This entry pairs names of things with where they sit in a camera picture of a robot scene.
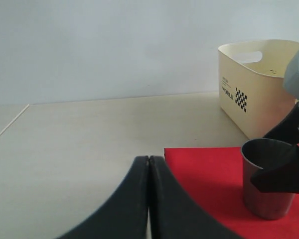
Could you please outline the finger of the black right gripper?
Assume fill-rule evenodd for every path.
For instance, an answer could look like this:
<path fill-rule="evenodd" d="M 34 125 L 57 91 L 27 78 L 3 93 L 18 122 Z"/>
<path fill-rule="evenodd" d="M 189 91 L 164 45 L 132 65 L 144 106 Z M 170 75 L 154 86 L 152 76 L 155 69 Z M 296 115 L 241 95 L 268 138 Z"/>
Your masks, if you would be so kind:
<path fill-rule="evenodd" d="M 264 135 L 264 138 L 299 144 L 299 102 L 280 123 Z"/>
<path fill-rule="evenodd" d="M 293 145 L 273 165 L 255 172 L 250 181 L 262 193 L 299 194 L 299 146 Z"/>

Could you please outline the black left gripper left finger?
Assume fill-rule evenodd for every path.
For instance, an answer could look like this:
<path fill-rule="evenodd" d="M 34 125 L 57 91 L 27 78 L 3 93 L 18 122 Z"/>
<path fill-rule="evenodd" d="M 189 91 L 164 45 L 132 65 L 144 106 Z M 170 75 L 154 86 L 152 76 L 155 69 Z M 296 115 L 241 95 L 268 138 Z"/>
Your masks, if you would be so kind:
<path fill-rule="evenodd" d="M 61 239 L 145 239 L 149 157 L 137 156 L 114 193 Z"/>

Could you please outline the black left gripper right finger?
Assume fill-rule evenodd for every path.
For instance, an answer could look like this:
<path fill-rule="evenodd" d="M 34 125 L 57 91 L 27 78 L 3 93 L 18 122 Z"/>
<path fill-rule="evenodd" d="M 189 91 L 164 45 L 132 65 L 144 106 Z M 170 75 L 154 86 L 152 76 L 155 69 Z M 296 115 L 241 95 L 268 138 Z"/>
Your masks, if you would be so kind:
<path fill-rule="evenodd" d="M 161 156 L 149 158 L 149 218 L 153 239 L 240 239 L 181 187 Z"/>

